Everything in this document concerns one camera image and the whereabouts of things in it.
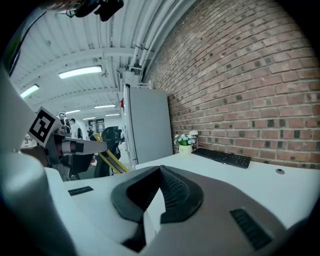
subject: flower pot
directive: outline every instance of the flower pot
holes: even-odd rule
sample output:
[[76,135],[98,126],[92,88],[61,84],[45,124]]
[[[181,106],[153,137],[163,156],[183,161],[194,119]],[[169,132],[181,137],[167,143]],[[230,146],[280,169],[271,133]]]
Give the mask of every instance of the flower pot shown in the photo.
[[192,152],[192,146],[188,145],[188,146],[182,146],[179,145],[179,153],[182,155],[188,155]]

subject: keyboard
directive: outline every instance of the keyboard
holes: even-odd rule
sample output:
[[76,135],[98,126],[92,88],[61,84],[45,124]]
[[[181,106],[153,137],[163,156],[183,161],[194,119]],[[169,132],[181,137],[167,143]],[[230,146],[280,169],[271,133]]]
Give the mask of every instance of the keyboard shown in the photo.
[[197,148],[192,152],[200,157],[208,158],[217,162],[220,162],[225,165],[235,166],[247,169],[249,167],[251,157],[243,156],[233,153],[225,153],[217,150],[210,150],[206,148]]

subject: ceiling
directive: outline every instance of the ceiling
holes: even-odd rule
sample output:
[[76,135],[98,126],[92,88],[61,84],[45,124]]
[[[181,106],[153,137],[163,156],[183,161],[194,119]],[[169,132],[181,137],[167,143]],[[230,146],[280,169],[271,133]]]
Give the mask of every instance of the ceiling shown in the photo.
[[[195,0],[185,0],[173,15],[151,49],[153,58],[177,20]],[[24,98],[33,111],[41,106],[57,115],[80,110],[67,117],[78,119],[120,113],[120,80],[117,71],[128,70],[137,37],[151,0],[124,0],[124,6],[107,22],[94,13],[84,18],[47,12],[31,27],[11,81],[21,94],[34,84],[39,90]],[[177,4],[175,1],[168,13]],[[29,17],[32,21],[39,10]],[[150,20],[149,29],[154,19]],[[85,66],[101,65],[102,73],[60,79],[58,73]],[[94,106],[115,104],[116,108]]]

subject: tabletop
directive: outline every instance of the tabletop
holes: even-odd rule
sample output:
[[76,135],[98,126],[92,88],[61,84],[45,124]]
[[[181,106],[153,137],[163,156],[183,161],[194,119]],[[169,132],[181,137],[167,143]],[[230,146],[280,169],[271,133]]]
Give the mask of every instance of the tabletop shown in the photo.
[[[198,155],[180,153],[138,164],[136,169],[160,165],[183,169],[237,187],[272,212],[286,229],[310,214],[320,194],[320,171],[313,169],[254,161],[247,169],[242,169]],[[282,169],[284,174],[277,173],[276,169]],[[158,231],[160,215],[165,212],[160,190],[147,211]]]

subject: fluorescent light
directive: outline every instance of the fluorescent light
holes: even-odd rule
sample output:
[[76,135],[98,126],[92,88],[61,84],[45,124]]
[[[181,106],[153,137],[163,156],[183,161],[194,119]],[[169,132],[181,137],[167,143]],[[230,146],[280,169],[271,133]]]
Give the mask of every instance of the fluorescent light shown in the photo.
[[102,108],[115,108],[116,105],[104,105],[104,106],[95,106],[95,109],[102,109]]
[[119,116],[120,114],[106,114],[106,117]]
[[95,117],[82,118],[82,120],[89,120],[89,119],[95,119]]
[[80,110],[72,110],[72,111],[68,111],[68,112],[65,112],[65,114],[71,114],[71,113],[76,113],[76,112],[80,112]]
[[100,65],[98,65],[98,66],[81,67],[81,68],[59,73],[58,75],[61,79],[65,79],[65,78],[70,78],[70,77],[79,76],[83,74],[100,73],[100,72],[102,72],[102,68]]
[[21,93],[20,96],[21,96],[22,98],[25,98],[25,97],[27,97],[28,95],[34,93],[34,92],[35,92],[36,90],[38,90],[38,89],[39,89],[39,85],[34,84],[34,86],[30,87],[28,90],[26,90],[26,91],[24,91],[23,93]]

